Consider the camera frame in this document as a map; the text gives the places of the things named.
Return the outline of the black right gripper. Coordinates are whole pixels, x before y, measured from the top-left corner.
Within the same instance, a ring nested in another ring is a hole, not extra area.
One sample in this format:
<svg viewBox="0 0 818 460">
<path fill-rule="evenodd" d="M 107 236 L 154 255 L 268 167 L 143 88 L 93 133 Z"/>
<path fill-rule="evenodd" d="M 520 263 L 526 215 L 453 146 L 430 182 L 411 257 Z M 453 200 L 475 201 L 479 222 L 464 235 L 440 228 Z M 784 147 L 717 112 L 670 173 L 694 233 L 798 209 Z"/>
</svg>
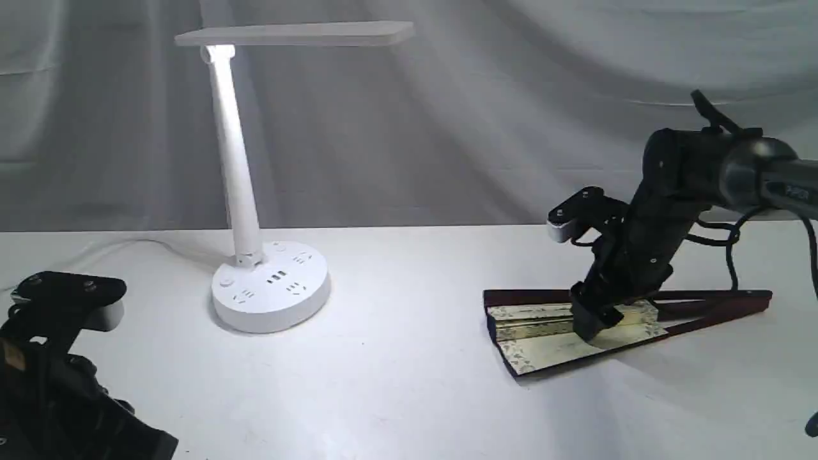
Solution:
<svg viewBox="0 0 818 460">
<path fill-rule="evenodd" d="M 703 211 L 704 202 L 689 196 L 637 192 L 619 232 L 603 243 L 585 282 L 569 290 L 573 332 L 591 342 L 623 320 L 615 301 L 660 290 L 672 274 L 674 254 Z"/>
</svg>

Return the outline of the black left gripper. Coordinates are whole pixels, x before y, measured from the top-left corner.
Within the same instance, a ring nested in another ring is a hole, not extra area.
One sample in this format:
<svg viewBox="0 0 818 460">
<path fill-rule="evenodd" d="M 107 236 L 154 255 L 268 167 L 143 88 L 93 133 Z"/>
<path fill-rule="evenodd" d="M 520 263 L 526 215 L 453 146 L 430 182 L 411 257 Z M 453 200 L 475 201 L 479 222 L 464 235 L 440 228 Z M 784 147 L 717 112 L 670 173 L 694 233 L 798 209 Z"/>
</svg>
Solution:
<svg viewBox="0 0 818 460">
<path fill-rule="evenodd" d="M 172 459 L 178 439 L 114 398 L 87 358 L 64 359 L 69 381 L 53 378 L 39 356 L 2 346 L 3 459 Z"/>
</svg>

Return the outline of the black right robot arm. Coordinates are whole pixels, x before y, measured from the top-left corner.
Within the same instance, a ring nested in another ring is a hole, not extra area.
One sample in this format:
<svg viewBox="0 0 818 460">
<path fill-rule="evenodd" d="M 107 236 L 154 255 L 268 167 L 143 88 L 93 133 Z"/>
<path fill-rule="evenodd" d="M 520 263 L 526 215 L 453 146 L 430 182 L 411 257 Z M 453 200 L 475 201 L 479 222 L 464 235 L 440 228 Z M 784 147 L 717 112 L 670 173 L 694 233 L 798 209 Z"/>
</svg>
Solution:
<svg viewBox="0 0 818 460">
<path fill-rule="evenodd" d="M 708 126 L 651 134 L 631 201 L 584 187 L 548 214 L 560 243 L 578 247 L 590 228 L 599 233 L 590 244 L 594 260 L 587 276 L 569 291 L 573 331 L 585 341 L 622 321 L 620 305 L 660 291 L 675 253 L 693 239 L 693 225 L 715 206 L 740 214 L 720 241 L 728 254 L 749 219 L 772 210 L 792 213 L 805 224 L 810 271 L 816 271 L 815 160 L 800 159 L 759 127 L 739 127 L 701 91 L 691 98 Z"/>
</svg>

